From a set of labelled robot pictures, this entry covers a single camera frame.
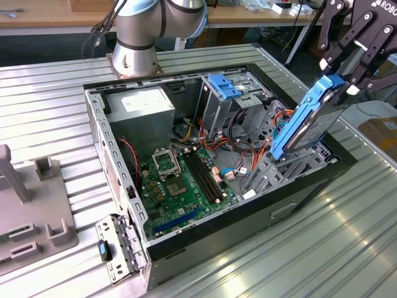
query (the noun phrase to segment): motherboard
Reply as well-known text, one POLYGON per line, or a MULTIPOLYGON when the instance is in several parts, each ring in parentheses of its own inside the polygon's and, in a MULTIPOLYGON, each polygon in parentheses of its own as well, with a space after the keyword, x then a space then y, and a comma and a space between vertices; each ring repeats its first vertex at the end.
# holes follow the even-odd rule
POLYGON ((216 173, 206 149, 183 153, 157 151, 140 164, 142 203, 149 219, 148 239, 161 237, 238 202, 227 181, 216 173))

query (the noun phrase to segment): metal work surface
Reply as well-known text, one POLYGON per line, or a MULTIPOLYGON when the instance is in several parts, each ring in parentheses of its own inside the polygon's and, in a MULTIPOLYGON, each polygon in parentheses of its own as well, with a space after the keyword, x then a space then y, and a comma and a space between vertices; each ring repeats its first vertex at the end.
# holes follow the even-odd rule
MULTIPOLYGON (((306 86, 250 45, 159 53, 165 72, 257 63, 292 98, 306 86)), ((0 69, 0 142, 12 162, 59 160, 79 244, 0 277, 5 297, 138 297, 140 278, 110 285, 94 224, 116 212, 89 128, 83 83, 115 79, 105 58, 0 69)), ((392 297, 397 291, 395 169, 338 122, 358 160, 293 217, 156 288, 147 297, 392 297)))

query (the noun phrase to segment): green motherboard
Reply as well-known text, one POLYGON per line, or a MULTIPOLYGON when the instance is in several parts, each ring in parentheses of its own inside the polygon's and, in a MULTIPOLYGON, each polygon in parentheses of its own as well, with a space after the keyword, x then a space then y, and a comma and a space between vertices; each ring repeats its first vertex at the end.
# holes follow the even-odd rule
MULTIPOLYGON (((166 160, 166 155, 163 156, 163 160, 156 159, 161 167, 160 171, 173 166, 172 161, 166 160)), ((141 199, 149 216, 144 224, 148 240, 182 228, 238 202, 227 182, 215 181, 212 173, 214 164, 204 148, 189 155, 179 153, 174 156, 181 173, 170 175, 163 181, 153 159, 140 164, 143 173, 141 199), (218 194, 216 197, 219 199, 214 200, 211 197, 213 193, 218 194)))

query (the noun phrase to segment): gray plastic holder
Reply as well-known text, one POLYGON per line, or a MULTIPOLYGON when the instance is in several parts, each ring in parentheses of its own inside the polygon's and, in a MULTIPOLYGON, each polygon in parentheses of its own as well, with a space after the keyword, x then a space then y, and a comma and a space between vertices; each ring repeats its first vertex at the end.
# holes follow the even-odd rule
POLYGON ((0 145, 0 276, 78 244, 57 160, 14 169, 0 145))

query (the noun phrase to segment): wooden table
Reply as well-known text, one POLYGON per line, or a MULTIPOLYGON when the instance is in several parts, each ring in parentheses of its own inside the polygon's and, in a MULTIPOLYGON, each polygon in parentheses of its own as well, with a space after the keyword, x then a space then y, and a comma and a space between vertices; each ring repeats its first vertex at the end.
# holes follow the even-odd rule
MULTIPOLYGON (((106 14, 106 12, 72 12, 68 0, 0 0, 0 9, 17 7, 26 11, 18 12, 15 19, 0 15, 0 35, 88 33, 91 27, 106 14)), ((313 17, 314 14, 298 18, 297 25, 303 26, 303 30, 294 46, 295 50, 313 17)), ((295 17, 289 14, 279 15, 271 10, 252 12, 243 6, 208 8, 209 28, 283 27, 292 26, 294 21, 295 17)), ((184 45, 185 40, 177 38, 176 50, 182 50, 184 45)))

